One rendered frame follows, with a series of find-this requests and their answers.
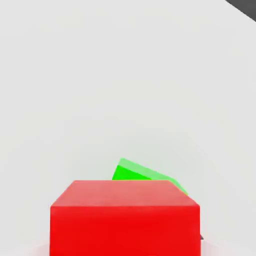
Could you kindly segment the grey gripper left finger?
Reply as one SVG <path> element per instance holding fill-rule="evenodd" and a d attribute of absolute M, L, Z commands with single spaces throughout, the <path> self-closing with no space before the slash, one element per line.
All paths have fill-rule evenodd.
<path fill-rule="evenodd" d="M 37 244 L 29 251 L 29 256 L 50 256 L 49 242 Z"/>

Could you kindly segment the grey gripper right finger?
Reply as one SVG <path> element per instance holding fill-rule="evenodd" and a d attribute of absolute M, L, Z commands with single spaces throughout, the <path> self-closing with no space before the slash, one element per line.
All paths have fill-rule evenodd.
<path fill-rule="evenodd" d="M 200 256 L 220 256 L 219 248 L 203 236 L 200 237 Z"/>

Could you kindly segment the small red cube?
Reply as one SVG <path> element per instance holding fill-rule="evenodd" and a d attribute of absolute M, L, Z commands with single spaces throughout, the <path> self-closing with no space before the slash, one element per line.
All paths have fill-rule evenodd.
<path fill-rule="evenodd" d="M 49 239 L 49 256 L 201 256 L 200 206 L 168 180 L 76 180 Z"/>

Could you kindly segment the small green cube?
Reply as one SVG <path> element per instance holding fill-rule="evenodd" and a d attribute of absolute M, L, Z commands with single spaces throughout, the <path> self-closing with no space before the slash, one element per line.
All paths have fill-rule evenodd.
<path fill-rule="evenodd" d="M 119 160 L 112 176 L 112 180 L 167 180 L 188 195 L 188 192 L 176 179 L 125 158 Z"/>

